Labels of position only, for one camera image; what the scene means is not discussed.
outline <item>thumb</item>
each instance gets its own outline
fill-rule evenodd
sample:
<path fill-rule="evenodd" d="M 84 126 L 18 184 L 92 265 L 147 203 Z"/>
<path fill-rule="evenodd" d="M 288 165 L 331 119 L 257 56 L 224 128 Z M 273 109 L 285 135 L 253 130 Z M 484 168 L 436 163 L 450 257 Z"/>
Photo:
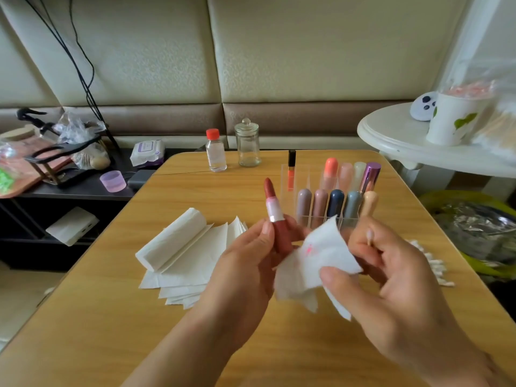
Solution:
<path fill-rule="evenodd" d="M 253 259 L 257 264 L 265 258 L 274 245 L 274 227 L 270 221 L 265 221 L 260 235 L 242 248 L 242 254 Z"/>
<path fill-rule="evenodd" d="M 363 327 L 368 321 L 382 320 L 386 310 L 382 300 L 364 291 L 358 280 L 336 267 L 321 267 L 322 284 Z"/>

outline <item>red lipstick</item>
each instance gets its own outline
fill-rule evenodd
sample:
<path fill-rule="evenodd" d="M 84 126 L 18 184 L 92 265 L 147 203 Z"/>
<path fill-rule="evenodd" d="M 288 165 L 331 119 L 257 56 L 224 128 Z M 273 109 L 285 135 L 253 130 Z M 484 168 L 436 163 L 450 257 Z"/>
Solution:
<path fill-rule="evenodd" d="M 283 217 L 280 202 L 276 198 L 273 183 L 269 178 L 265 178 L 263 183 L 265 190 L 265 205 L 267 206 L 267 213 L 269 220 L 274 226 L 274 248 L 280 255 L 290 254 L 293 250 L 290 234 L 288 233 L 287 221 Z"/>

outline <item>plastic bottle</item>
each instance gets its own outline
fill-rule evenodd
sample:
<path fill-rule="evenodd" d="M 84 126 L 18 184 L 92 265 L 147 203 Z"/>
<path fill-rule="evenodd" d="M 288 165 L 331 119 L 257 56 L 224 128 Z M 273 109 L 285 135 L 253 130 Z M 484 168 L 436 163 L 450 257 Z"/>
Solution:
<path fill-rule="evenodd" d="M 220 141 L 218 129 L 208 129 L 206 131 L 208 143 L 206 153 L 208 154 L 208 164 L 213 172 L 224 171 L 228 166 L 225 162 L 224 143 Z"/>

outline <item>lipstick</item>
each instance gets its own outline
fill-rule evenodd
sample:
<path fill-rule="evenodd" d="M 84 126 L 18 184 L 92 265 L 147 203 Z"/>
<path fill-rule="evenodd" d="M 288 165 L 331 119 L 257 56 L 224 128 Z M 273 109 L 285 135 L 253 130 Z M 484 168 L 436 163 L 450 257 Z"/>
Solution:
<path fill-rule="evenodd" d="M 321 188 L 325 190 L 333 190 L 335 181 L 337 179 L 337 169 L 339 162 L 334 157 L 329 157 L 324 166 L 324 173 L 322 174 Z"/>
<path fill-rule="evenodd" d="M 339 171 L 339 189 L 344 193 L 349 191 L 354 178 L 354 167 L 351 163 L 342 163 Z"/>
<path fill-rule="evenodd" d="M 359 188 L 362 193 L 372 191 L 375 188 L 376 180 L 378 179 L 381 168 L 381 164 L 377 162 L 369 162 L 365 165 L 364 176 L 362 177 L 362 182 L 360 183 Z"/>
<path fill-rule="evenodd" d="M 310 206 L 312 205 L 312 192 L 309 189 L 302 189 L 297 195 L 297 222 L 303 227 L 308 227 L 310 218 Z"/>
<path fill-rule="evenodd" d="M 293 190 L 293 176 L 296 167 L 296 150 L 288 150 L 288 191 Z"/>
<path fill-rule="evenodd" d="M 342 190 L 333 190 L 330 194 L 330 202 L 328 202 L 328 211 L 326 212 L 326 217 L 330 218 L 333 216 L 337 216 L 337 218 L 339 218 L 341 216 L 343 203 L 344 193 L 342 192 Z"/>
<path fill-rule="evenodd" d="M 360 183 L 361 183 L 362 177 L 364 175 L 365 163 L 364 162 L 356 162 L 353 167 L 354 167 L 354 176 L 353 176 L 353 182 L 349 188 L 349 191 L 358 191 L 358 190 L 360 190 Z"/>
<path fill-rule="evenodd" d="M 290 254 L 293 250 L 290 234 L 288 233 L 287 221 L 283 217 L 280 202 L 274 192 L 273 183 L 269 178 L 265 178 L 263 183 L 265 190 L 265 205 L 267 206 L 267 213 L 269 220 L 274 226 L 274 248 L 280 255 Z"/>
<path fill-rule="evenodd" d="M 360 210 L 360 217 L 372 216 L 378 204 L 378 194 L 375 191 L 366 191 L 364 193 L 362 209 Z"/>
<path fill-rule="evenodd" d="M 348 194 L 348 199 L 344 204 L 344 218 L 358 219 L 358 209 L 362 203 L 362 193 L 359 191 L 352 191 Z"/>
<path fill-rule="evenodd" d="M 328 202 L 328 193 L 324 189 L 319 189 L 314 195 L 314 207 L 312 208 L 312 222 L 310 227 L 314 230 L 324 223 L 326 213 L 326 203 Z"/>

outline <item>glass jar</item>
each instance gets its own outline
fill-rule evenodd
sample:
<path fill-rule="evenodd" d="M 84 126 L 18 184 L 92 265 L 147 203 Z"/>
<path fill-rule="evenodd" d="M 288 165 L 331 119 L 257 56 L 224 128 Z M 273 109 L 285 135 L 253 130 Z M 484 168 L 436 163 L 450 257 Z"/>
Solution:
<path fill-rule="evenodd" d="M 258 140 L 258 124 L 244 118 L 235 125 L 238 164 L 242 167 L 256 167 L 261 163 L 260 142 Z"/>

